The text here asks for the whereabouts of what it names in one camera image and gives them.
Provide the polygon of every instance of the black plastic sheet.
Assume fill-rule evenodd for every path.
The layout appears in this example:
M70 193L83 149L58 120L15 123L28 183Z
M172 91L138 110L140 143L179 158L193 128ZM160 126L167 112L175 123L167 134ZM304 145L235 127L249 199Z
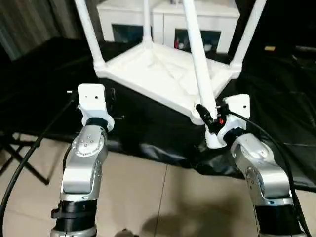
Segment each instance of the black plastic sheet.
M131 47L103 43L101 48L109 60ZM240 77L218 98L249 94L250 119L285 145L296 187L314 192L315 79L316 70L302 69L290 58L248 56ZM1 72L0 130L36 135L66 103L67 90L99 81L106 87L108 109L116 122L109 135L110 150L194 168L205 175L242 177L228 148L207 149L204 126L195 126L186 116L109 79L98 79L87 44L80 40L52 39ZM80 111L73 105L47 137L71 142L80 131L80 121ZM248 129L271 145L255 128Z

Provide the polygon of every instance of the beige floor tile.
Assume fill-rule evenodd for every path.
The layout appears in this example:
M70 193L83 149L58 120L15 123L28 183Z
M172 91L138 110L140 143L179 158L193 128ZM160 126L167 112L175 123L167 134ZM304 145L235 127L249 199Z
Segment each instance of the beige floor tile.
M48 237L53 223L14 211L4 218L4 237Z
M316 237L316 194L296 191L302 210L312 236Z
M149 230L142 226L158 214L166 165L115 153L105 162L97 213L100 234L112 237L128 228L152 237L156 225Z
M257 230L249 201L240 180L168 166L156 236L254 237Z
M59 202L61 160L67 146L48 139L43 141L30 163L44 176L53 174L49 186L46 187L24 170L12 192L8 210L51 221L50 212ZM1 197L17 165L14 161L1 177ZM142 226L158 213L165 171L165 164L110 153L103 165L98 201L96 224L99 235L112 237L116 232L129 228L142 236L153 236L152 230L142 232Z

